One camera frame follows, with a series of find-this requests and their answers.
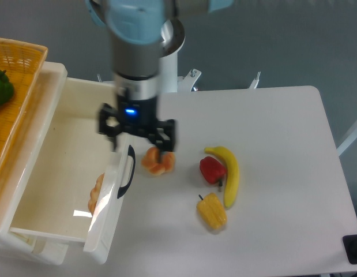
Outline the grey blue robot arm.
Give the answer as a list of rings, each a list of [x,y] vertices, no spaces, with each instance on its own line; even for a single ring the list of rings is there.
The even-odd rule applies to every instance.
[[[181,16],[211,13],[232,1],[86,1],[97,25],[104,25],[111,45],[116,107],[99,111],[98,132],[117,147],[121,133],[146,138],[160,152],[174,151],[176,121],[157,118],[161,94],[159,60],[164,54],[161,29]]]

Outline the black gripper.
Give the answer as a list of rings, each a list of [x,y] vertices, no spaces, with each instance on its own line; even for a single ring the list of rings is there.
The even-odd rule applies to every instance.
[[[116,90],[117,109],[103,103],[98,113],[98,133],[107,136],[112,152],[117,150],[117,137],[121,133],[143,137],[158,149],[158,161],[163,154],[174,152],[176,146],[176,120],[158,121],[157,99],[134,100],[128,88]]]

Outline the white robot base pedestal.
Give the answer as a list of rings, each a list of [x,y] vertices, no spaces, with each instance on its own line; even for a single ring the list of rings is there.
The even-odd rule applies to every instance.
[[[178,19],[167,20],[161,28],[160,85],[162,93],[198,91],[196,82],[202,72],[192,68],[187,75],[178,75],[178,53],[185,43],[185,30]]]

